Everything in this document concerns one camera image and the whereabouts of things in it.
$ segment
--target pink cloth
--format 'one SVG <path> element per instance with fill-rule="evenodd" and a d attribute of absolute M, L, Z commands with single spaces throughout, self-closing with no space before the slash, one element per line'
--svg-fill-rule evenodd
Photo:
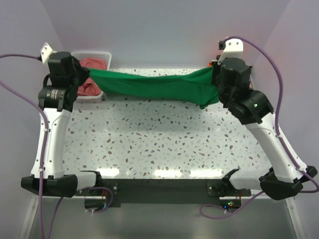
<path fill-rule="evenodd" d="M 82 61 L 80 61 L 80 64 L 83 67 L 100 70 L 106 70 L 107 68 L 106 62 L 98 58 L 84 58 Z M 101 89 L 91 78 L 88 78 L 83 86 L 80 86 L 78 89 L 78 96 L 98 96 L 100 93 Z"/>

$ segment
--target green fabric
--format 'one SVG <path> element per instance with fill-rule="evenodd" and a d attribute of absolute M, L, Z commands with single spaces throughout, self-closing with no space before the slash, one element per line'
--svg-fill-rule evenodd
<path fill-rule="evenodd" d="M 218 89 L 211 84 L 212 67 L 188 75 L 145 77 L 90 69 L 90 77 L 105 93 L 189 101 L 201 108 L 217 103 Z"/>

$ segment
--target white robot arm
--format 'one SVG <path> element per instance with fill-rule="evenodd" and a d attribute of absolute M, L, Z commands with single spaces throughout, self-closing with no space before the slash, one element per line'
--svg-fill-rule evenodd
<path fill-rule="evenodd" d="M 239 39 L 220 41 L 219 48 L 223 49 L 223 53 L 212 62 L 212 84 L 218 87 L 224 108 L 253 134 L 272 165 L 269 170 L 233 170 L 226 176 L 229 186 L 237 190 L 263 190 L 275 200 L 295 196 L 302 190 L 302 183 L 308 181 L 304 173 L 314 177 L 316 169 L 307 166 L 297 156 L 280 128 L 280 135 L 276 134 L 273 107 L 262 92 L 250 88 L 251 67 L 241 59 L 243 42 Z M 298 169 L 279 137 L 300 166 Z"/>
<path fill-rule="evenodd" d="M 41 50 L 43 64 L 47 64 L 50 74 L 43 82 L 39 106 L 43 109 L 49 123 L 49 132 L 43 161 L 43 195 L 72 197 L 82 189 L 98 186 L 101 175 L 97 171 L 82 171 L 64 175 L 63 148 L 68 122 L 77 98 L 78 87 L 89 77 L 89 70 L 80 66 L 79 61 L 69 52 L 54 52 L 45 43 Z M 44 138 L 44 120 L 41 128 L 36 160 L 29 177 L 21 180 L 22 188 L 38 194 L 40 179 L 40 155 Z"/>

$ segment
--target purple cable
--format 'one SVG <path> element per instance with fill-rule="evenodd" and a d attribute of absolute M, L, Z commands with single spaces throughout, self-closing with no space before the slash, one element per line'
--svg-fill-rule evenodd
<path fill-rule="evenodd" d="M 279 131 L 279 111 L 280 111 L 280 107 L 281 107 L 281 103 L 283 100 L 283 93 L 284 93 L 284 82 L 283 82 L 283 78 L 281 76 L 281 73 L 277 67 L 277 65 L 275 64 L 274 60 L 263 50 L 261 49 L 259 46 L 257 46 L 256 44 L 254 44 L 253 42 L 247 40 L 246 38 L 240 37 L 240 36 L 229 36 L 225 38 L 225 41 L 230 40 L 230 39 L 240 39 L 250 45 L 252 45 L 253 47 L 255 47 L 257 50 L 260 51 L 260 53 L 262 53 L 267 60 L 269 61 L 269 63 L 271 64 L 271 66 L 274 68 L 276 75 L 278 77 L 278 81 L 279 81 L 279 97 L 278 97 L 278 102 L 277 102 L 277 108 L 276 108 L 276 114 L 275 114 L 275 131 L 276 134 L 278 136 L 278 139 L 281 143 L 281 145 L 283 146 L 286 154 L 288 155 L 289 159 L 291 160 L 291 162 L 294 164 L 294 166 L 303 173 L 303 175 L 305 177 L 307 177 L 310 181 L 312 181 L 312 183 L 316 186 L 315 190 L 311 190 L 311 191 L 301 191 L 301 193 L 316 193 L 319 192 L 319 184 L 315 181 L 314 178 L 312 178 L 308 173 L 300 170 L 300 165 L 296 162 L 296 160 L 294 159 L 293 155 L 291 154 L 290 150 L 288 149 L 285 141 L 280 137 L 280 131 Z"/>
<path fill-rule="evenodd" d="M 6 55 L 1 55 L 1 58 L 5 58 L 5 57 L 10 57 L 10 56 L 19 56 L 19 57 L 26 57 L 26 58 L 31 58 L 31 59 L 36 59 L 39 60 L 38 57 L 36 56 L 29 56 L 29 55 L 22 55 L 22 54 L 6 54 Z M 13 93 L 14 95 L 18 96 L 19 98 L 25 100 L 26 102 L 28 102 L 30 105 L 32 105 L 33 107 L 35 107 L 41 114 L 41 116 L 43 117 L 44 120 L 44 126 L 46 129 L 49 129 L 49 123 L 48 123 L 48 119 L 45 115 L 45 113 L 43 112 L 43 110 L 34 102 L 32 102 L 30 99 L 28 99 L 27 97 L 23 96 L 22 94 L 20 94 L 19 92 L 17 92 L 16 90 L 12 89 L 10 86 L 6 85 L 3 81 L 0 80 L 0 85 L 2 87 L 4 87 L 5 89 L 7 89 L 8 91 L 10 91 L 11 93 Z M 39 224 L 40 224 L 40 230 L 41 230 L 41 238 L 45 239 L 45 235 L 44 235 L 44 228 L 43 228 L 43 218 L 42 218 L 42 186 L 43 186 L 43 161 L 44 161 L 44 153 L 45 153 L 45 147 L 46 147 L 46 141 L 47 141 L 47 137 L 48 137 L 48 132 L 44 132 L 44 137 L 43 137 L 43 143 L 42 143 L 42 149 L 41 149 L 41 156 L 40 156 L 40 168 L 42 169 L 40 171 L 40 179 L 39 179 Z"/>
<path fill-rule="evenodd" d="M 206 217 L 206 218 L 209 218 L 209 219 L 225 219 L 225 218 L 229 218 L 233 215 L 235 215 L 236 213 L 240 212 L 241 210 L 243 210 L 248 204 L 250 204 L 255 198 L 257 198 L 258 196 L 260 196 L 261 194 L 263 194 L 264 192 L 261 191 L 257 194 L 255 194 L 254 196 L 252 196 L 243 206 L 241 206 L 239 209 L 237 209 L 236 211 L 234 211 L 233 213 L 229 213 L 228 215 L 225 215 L 225 216 L 219 216 L 219 217 L 213 217 L 213 216 L 210 216 L 210 215 L 207 215 L 205 213 L 203 213 L 203 208 L 205 207 L 215 207 L 215 208 L 218 208 L 218 209 L 222 209 L 223 208 L 221 206 L 218 206 L 218 205 L 214 205 L 214 204 L 205 204 L 203 206 L 201 206 L 199 208 L 199 212 L 202 216 Z"/>
<path fill-rule="evenodd" d="M 222 211 L 224 211 L 224 212 L 227 212 L 227 213 L 230 213 L 231 214 L 231 212 L 230 211 L 228 211 L 228 210 L 226 210 L 226 209 L 224 209 L 224 208 L 222 208 L 221 206 L 217 206 L 217 205 L 214 205 L 214 204 L 206 204 L 206 205 L 203 205 L 203 206 L 201 206 L 201 208 L 200 208 L 200 210 L 202 209 L 202 208 L 204 208 L 204 207 L 215 207 L 215 208 L 217 208 L 217 209 L 220 209 L 220 210 L 222 210 Z M 235 237 L 234 237 L 234 239 L 236 239 L 237 237 L 238 237 L 238 235 L 239 235 L 239 230 L 238 230 L 238 221 L 237 221 L 237 219 L 236 218 L 234 218 L 235 219 L 235 222 L 236 222 L 236 234 L 235 234 Z"/>
<path fill-rule="evenodd" d="M 52 232 L 52 228 L 53 228 L 55 215 L 56 215 L 56 212 L 58 211 L 58 208 L 59 208 L 60 203 L 62 202 L 62 200 L 63 200 L 63 198 L 60 198 L 59 201 L 55 205 L 55 209 L 54 209 L 54 212 L 53 212 L 53 217 L 52 217 L 52 220 L 51 220 L 51 225 L 50 225 L 50 229 L 49 229 L 49 233 L 48 233 L 48 239 L 51 238 L 51 232 Z"/>
<path fill-rule="evenodd" d="M 113 192 L 112 192 L 112 190 L 110 190 L 108 188 L 96 187 L 96 188 L 87 188 L 86 190 L 106 190 L 106 191 L 108 191 L 111 194 L 111 199 L 110 199 L 110 202 L 108 203 L 108 205 L 106 207 L 104 207 L 103 209 L 99 210 L 99 211 L 94 211 L 93 213 L 101 213 L 101 212 L 107 210 L 110 207 L 110 205 L 112 204 L 112 202 L 113 202 Z"/>

